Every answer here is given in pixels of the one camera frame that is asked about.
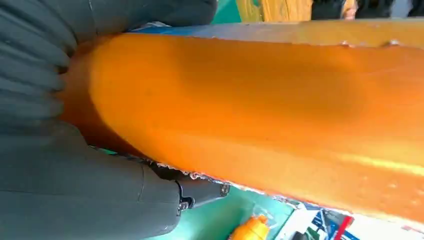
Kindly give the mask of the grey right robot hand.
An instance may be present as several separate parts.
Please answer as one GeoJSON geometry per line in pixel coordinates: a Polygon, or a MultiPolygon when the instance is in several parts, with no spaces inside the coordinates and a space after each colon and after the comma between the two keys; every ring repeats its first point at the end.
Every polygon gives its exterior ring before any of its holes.
{"type": "Polygon", "coordinates": [[[149,22],[209,24],[215,0],[0,3],[0,237],[139,240],[172,231],[180,187],[149,166],[90,147],[59,120],[79,43],[149,22]]]}

